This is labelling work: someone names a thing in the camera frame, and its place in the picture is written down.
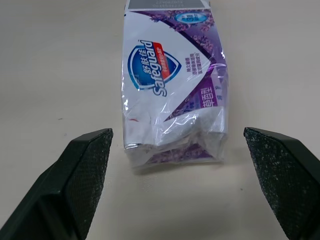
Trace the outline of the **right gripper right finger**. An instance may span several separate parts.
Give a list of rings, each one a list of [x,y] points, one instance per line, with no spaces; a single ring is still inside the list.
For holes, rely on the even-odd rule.
[[[260,188],[290,240],[320,238],[320,161],[298,139],[246,127]]]

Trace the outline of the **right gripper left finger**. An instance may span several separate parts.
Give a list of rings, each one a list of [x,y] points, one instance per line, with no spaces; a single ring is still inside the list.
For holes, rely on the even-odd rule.
[[[2,240],[84,240],[104,188],[113,130],[83,134],[34,182],[0,230]]]

